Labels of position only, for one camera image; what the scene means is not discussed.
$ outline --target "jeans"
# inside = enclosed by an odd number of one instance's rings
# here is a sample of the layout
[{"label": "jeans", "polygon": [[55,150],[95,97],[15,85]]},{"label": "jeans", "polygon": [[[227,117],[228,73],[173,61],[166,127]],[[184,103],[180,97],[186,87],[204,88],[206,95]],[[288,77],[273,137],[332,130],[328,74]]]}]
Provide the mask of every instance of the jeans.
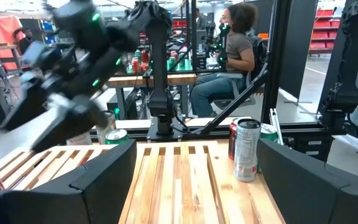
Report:
[{"label": "jeans", "polygon": [[[230,78],[218,77],[218,73],[201,75],[191,91],[191,110],[199,118],[208,118],[214,111],[209,103],[209,97],[214,94],[226,94],[233,92]],[[243,90],[246,87],[246,78],[237,79],[237,89]]]}]

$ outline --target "red shelf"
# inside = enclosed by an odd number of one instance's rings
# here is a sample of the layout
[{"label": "red shelf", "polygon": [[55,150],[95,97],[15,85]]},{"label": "red shelf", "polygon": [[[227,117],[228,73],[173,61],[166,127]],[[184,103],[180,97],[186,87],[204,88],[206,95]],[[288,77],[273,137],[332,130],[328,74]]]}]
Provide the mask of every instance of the red shelf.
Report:
[{"label": "red shelf", "polygon": [[330,54],[341,24],[340,17],[334,17],[333,10],[317,10],[309,54]]}]

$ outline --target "backpack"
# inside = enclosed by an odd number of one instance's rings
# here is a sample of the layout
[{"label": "backpack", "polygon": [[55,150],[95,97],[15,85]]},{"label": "backpack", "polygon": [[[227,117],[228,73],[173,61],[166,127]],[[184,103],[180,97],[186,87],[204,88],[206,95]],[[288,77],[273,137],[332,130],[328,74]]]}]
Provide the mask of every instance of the backpack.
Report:
[{"label": "backpack", "polygon": [[262,67],[267,62],[267,47],[263,43],[262,38],[258,37],[253,32],[248,32],[246,34],[252,43],[252,51],[254,52],[255,57],[255,68],[251,72],[250,78],[250,80],[252,81],[259,75],[260,71],[262,70]]}]

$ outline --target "gray t-shirt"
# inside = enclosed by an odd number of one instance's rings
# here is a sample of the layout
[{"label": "gray t-shirt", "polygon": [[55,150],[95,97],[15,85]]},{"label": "gray t-shirt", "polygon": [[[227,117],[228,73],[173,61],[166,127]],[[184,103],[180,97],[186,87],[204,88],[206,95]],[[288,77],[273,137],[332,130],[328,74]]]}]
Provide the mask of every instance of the gray t-shirt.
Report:
[{"label": "gray t-shirt", "polygon": [[[240,52],[251,49],[252,44],[248,36],[245,34],[228,34],[226,41],[226,54],[228,58],[241,60]],[[238,69],[226,65],[227,71],[236,71]]]}]

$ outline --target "red storage bin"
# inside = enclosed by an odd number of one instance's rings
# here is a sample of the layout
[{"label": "red storage bin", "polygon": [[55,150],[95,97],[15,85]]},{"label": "red storage bin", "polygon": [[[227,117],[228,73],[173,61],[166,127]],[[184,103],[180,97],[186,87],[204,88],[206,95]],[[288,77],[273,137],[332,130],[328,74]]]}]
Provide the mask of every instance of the red storage bin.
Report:
[{"label": "red storage bin", "polygon": [[314,27],[330,27],[331,24],[329,23],[329,21],[321,21],[321,20],[317,20],[316,22],[314,22]]},{"label": "red storage bin", "polygon": [[328,37],[329,38],[336,38],[336,34],[337,34],[337,31],[329,31],[328,32]]},{"label": "red storage bin", "polygon": [[317,10],[317,16],[332,16],[334,14],[333,10]]},{"label": "red storage bin", "polygon": [[310,47],[309,49],[325,49],[326,48],[326,43],[324,42],[312,42],[310,43]]},{"label": "red storage bin", "polygon": [[327,32],[323,32],[323,31],[314,31],[313,34],[311,35],[312,39],[315,38],[328,38],[328,33]]},{"label": "red storage bin", "polygon": [[333,49],[334,48],[334,42],[326,42],[326,47],[328,49]]},{"label": "red storage bin", "polygon": [[341,21],[331,21],[331,27],[339,27]]}]

